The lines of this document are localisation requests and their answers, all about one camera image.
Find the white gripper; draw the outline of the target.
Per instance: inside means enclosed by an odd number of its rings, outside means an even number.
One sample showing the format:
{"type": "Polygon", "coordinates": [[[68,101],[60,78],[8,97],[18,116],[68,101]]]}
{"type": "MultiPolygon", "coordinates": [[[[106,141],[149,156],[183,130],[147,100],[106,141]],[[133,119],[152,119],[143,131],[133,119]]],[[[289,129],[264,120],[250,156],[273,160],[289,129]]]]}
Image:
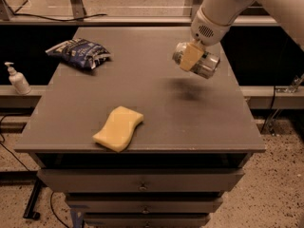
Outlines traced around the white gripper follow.
{"type": "MultiPolygon", "coordinates": [[[[192,37],[206,47],[218,43],[229,31],[232,17],[224,11],[200,7],[191,24],[192,37]]],[[[202,57],[204,50],[195,43],[187,43],[180,60],[180,68],[189,71],[202,57]]]]}

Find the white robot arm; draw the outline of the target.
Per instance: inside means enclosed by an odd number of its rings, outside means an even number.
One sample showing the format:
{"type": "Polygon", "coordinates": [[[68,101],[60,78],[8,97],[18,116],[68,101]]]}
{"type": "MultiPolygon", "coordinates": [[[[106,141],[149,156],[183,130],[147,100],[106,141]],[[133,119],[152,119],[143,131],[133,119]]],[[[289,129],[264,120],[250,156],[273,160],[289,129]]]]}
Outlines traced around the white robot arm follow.
{"type": "Polygon", "coordinates": [[[193,40],[178,44],[180,68],[211,77],[219,58],[205,49],[219,43],[237,17],[254,3],[259,3],[304,49],[304,0],[203,0],[191,24],[193,40]]]}

